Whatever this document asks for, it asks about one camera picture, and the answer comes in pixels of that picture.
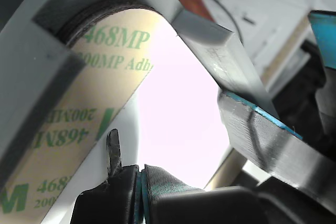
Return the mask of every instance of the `black wire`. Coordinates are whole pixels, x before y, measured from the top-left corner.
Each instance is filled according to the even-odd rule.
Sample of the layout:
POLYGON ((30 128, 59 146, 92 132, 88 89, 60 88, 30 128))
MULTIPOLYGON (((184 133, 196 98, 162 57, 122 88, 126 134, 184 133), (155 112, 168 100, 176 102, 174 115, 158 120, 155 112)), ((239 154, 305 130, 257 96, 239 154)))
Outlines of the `black wire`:
POLYGON ((232 16, 232 14, 229 12, 228 9, 226 9, 226 7, 224 5, 222 5, 218 0, 212 0, 213 2, 215 2, 228 16, 229 18, 231 19, 231 21, 233 22, 234 26, 236 27, 237 29, 237 33, 238 33, 238 36, 239 36, 239 39, 240 39, 240 42, 242 44, 243 43, 243 35, 242 35, 242 31, 240 30, 235 18, 232 16))

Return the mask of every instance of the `blue edge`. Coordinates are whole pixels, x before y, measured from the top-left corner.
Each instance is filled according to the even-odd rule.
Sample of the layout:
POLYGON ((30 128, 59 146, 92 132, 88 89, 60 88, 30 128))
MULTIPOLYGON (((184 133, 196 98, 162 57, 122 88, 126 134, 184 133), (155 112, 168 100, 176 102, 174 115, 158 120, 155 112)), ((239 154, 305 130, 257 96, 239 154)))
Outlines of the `blue edge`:
POLYGON ((289 133, 291 133, 292 135, 294 135, 298 139, 302 140, 302 136, 300 136, 294 130, 292 130, 291 128, 289 128, 288 126, 286 126, 285 124, 283 124, 282 122, 280 122, 275 117, 273 117, 270 114, 268 114, 266 111, 264 111, 263 109, 261 109, 257 105, 255 105, 255 104, 253 104, 253 103, 245 100, 244 98, 241 98, 240 96, 238 96, 238 95, 236 95, 236 94, 234 94, 232 92, 226 91, 224 94, 226 96, 228 96, 228 97, 231 97, 232 99, 234 99, 237 102, 241 102, 242 104, 244 104, 246 106, 249 106, 255 112, 257 112, 258 114, 262 115, 264 118, 266 118, 267 120, 269 120, 270 122, 272 122, 273 124, 275 124, 276 126, 278 126, 279 128, 288 131, 289 133))

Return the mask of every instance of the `black plastic part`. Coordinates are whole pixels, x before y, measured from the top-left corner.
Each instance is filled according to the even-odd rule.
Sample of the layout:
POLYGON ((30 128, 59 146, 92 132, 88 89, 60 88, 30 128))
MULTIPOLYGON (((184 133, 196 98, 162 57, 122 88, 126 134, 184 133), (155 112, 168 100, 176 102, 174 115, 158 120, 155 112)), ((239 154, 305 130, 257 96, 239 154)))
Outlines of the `black plastic part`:
POLYGON ((241 170, 235 180, 232 182, 232 186, 242 186, 249 189, 255 188, 259 181, 253 178, 251 175, 241 170))
POLYGON ((336 216, 299 190, 269 178, 256 188, 270 224, 335 224, 336 216))
POLYGON ((137 165, 123 167, 119 174, 81 193, 71 224, 133 223, 138 171, 137 165))
POLYGON ((162 196, 152 216, 152 224, 268 223, 256 195, 240 187, 162 196))

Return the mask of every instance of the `green 3m logo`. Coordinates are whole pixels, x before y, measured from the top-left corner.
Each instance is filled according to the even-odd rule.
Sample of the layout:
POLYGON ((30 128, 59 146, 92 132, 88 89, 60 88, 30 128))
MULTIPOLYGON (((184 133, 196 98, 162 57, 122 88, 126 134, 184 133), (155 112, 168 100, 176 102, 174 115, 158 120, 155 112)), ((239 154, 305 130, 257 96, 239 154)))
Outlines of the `green 3m logo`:
POLYGON ((26 208, 29 184, 15 186, 11 195, 7 193, 6 188, 0 193, 0 207, 4 214, 12 212, 16 204, 16 212, 23 211, 26 208))

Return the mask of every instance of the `cable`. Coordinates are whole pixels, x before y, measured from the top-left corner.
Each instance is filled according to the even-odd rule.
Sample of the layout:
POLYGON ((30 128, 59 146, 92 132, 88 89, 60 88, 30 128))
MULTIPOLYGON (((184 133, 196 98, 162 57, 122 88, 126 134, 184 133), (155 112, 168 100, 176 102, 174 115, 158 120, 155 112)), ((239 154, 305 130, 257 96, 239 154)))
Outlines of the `cable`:
POLYGON ((212 1, 215 2, 229 16, 229 18, 231 19, 231 21, 233 22, 234 26, 237 29, 237 33, 238 33, 240 42, 244 45, 242 31, 241 31, 240 27, 238 26, 235 18, 232 16, 232 14, 229 12, 229 10, 224 5, 222 5, 218 0, 212 0, 212 1))

